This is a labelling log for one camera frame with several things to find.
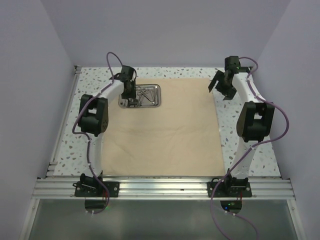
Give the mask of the steel instrument tray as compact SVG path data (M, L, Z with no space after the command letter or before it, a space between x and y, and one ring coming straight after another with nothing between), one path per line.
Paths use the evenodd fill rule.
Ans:
M161 105L161 87L158 84L138 84L135 86L134 98L118 98L118 106L122 109L157 108Z

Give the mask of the beige cloth wrap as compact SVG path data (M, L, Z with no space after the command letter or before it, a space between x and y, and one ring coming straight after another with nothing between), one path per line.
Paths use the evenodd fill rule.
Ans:
M109 106L101 166L112 176L212 177L225 173L208 78L153 79L161 104Z

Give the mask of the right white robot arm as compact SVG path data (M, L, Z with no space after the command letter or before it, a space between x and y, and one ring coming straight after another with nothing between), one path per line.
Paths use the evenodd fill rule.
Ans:
M227 100L233 99L238 93L242 101L242 110L236 122L239 143L234 161L226 176L217 182L213 178L207 183L208 190L215 198L252 196L248 178L250 166L258 144L271 131L275 107L265 103L248 70L246 67L235 73L219 70L208 86L209 91L216 89Z

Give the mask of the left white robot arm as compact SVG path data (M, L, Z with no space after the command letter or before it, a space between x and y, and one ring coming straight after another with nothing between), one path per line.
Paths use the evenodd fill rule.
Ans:
M78 116L72 127L74 135L87 138L86 163L90 176L81 174L80 183L95 197L109 192L102 179L100 154L103 133L109 125L109 105L118 97L126 100L135 98L136 80L111 80L96 93L82 95Z

